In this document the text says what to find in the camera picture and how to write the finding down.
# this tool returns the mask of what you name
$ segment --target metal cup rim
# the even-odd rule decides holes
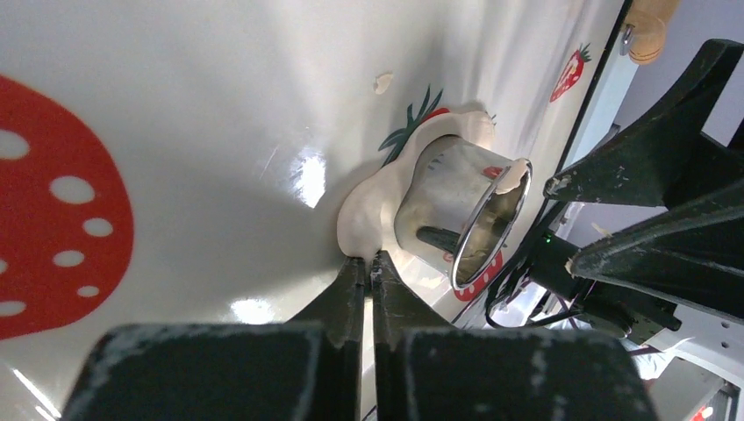
[[[509,232],[512,230],[514,221],[516,221],[517,218],[519,217],[519,212],[522,209],[522,205],[524,204],[525,199],[527,197],[527,193],[530,189],[530,184],[533,178],[533,166],[532,166],[532,162],[530,161],[527,161],[526,164],[527,164],[527,171],[525,172],[525,175],[526,175],[525,187],[522,191],[522,197],[520,197],[519,201],[517,202],[517,206],[514,211],[514,218],[511,221],[509,221],[509,224],[507,224],[506,228],[504,229],[504,233],[498,239],[496,246],[493,248],[493,251],[490,253],[488,258],[486,258],[482,266],[478,268],[478,270],[476,270],[476,272],[470,277],[469,282],[460,285],[457,283],[457,267],[460,264],[462,253],[465,251],[465,243],[468,242],[470,233],[472,233],[473,231],[473,225],[476,223],[476,220],[478,219],[478,217],[481,216],[481,214],[485,210],[486,202],[491,198],[491,196],[494,195],[494,192],[496,188],[498,187],[498,183],[506,176],[506,174],[509,173],[512,167],[504,168],[504,171],[502,171],[502,173],[494,179],[494,181],[491,183],[489,188],[483,193],[481,198],[478,200],[478,205],[476,206],[476,208],[473,210],[473,212],[468,217],[467,228],[462,231],[462,234],[460,234],[460,238],[457,239],[457,253],[452,259],[452,271],[450,272],[451,275],[449,276],[450,284],[452,285],[452,289],[454,289],[455,291],[463,291],[465,289],[470,288],[470,286],[472,286],[477,281],[478,277],[480,277],[483,271],[493,261],[494,257],[496,257],[496,254],[501,250],[501,245],[504,244],[506,237],[509,235]]]

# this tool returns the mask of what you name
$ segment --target white dough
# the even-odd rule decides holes
[[[390,87],[390,83],[393,82],[393,73],[383,73],[375,79],[375,93],[382,95]]]
[[[411,186],[416,161],[430,143],[446,135],[484,146],[496,137],[490,116],[482,111],[442,114],[419,126],[397,159],[356,186],[341,206],[336,229],[345,255],[362,257],[369,264],[384,242],[395,240],[393,221]],[[514,161],[497,193],[517,188],[526,171],[525,160]]]

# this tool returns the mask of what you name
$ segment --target wooden handle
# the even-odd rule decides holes
[[[644,65],[655,61],[664,49],[667,24],[672,19],[680,0],[635,0],[626,17],[633,25],[633,45],[630,58]]]

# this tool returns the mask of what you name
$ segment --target strawberry print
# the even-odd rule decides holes
[[[560,98],[564,92],[571,89],[578,82],[583,73],[583,65],[591,61],[589,45],[579,46],[571,55],[569,62],[566,63],[566,67],[563,69],[563,73],[561,73],[561,78],[558,79],[558,83],[555,85],[555,89],[553,89],[553,94],[550,96],[551,103]]]
[[[118,286],[132,209],[113,159],[72,113],[0,76],[0,339],[69,325]]]
[[[504,171],[503,168],[499,167],[488,167],[483,170],[483,175],[489,177],[491,180],[496,179],[498,175],[501,174],[501,172]]]
[[[478,275],[476,281],[462,291],[455,291],[454,296],[456,296],[460,301],[469,303],[488,286],[489,282],[495,278],[496,275],[498,275],[498,272],[501,270],[503,265],[504,259],[501,252],[498,252],[496,253],[496,257],[490,261],[490,264],[485,268],[485,270]]]
[[[424,123],[426,120],[434,116],[446,114],[449,112],[447,108],[437,109],[437,105],[439,105],[441,100],[442,92],[444,92],[444,89],[441,89],[440,93],[437,94],[432,103],[429,104],[432,87],[431,85],[427,87],[426,96],[424,96],[424,101],[421,103],[421,107],[418,108],[418,114],[416,115],[416,117],[413,116],[413,103],[408,105],[407,124],[405,125],[405,127],[395,130],[393,133],[390,134],[390,136],[387,137],[387,139],[383,141],[380,147],[377,148],[378,151],[382,151],[383,149],[392,147],[392,149],[390,149],[390,152],[388,153],[387,158],[385,158],[383,167],[390,164],[398,157],[398,155],[403,151],[403,146],[405,146],[405,144],[408,142],[408,138],[410,138],[410,136],[413,134],[416,128],[421,125],[421,123]]]

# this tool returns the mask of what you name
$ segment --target stainless steel cup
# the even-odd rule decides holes
[[[418,157],[395,218],[398,244],[469,287],[501,248],[525,200],[532,166],[519,186],[498,195],[512,160],[457,136],[436,139]]]

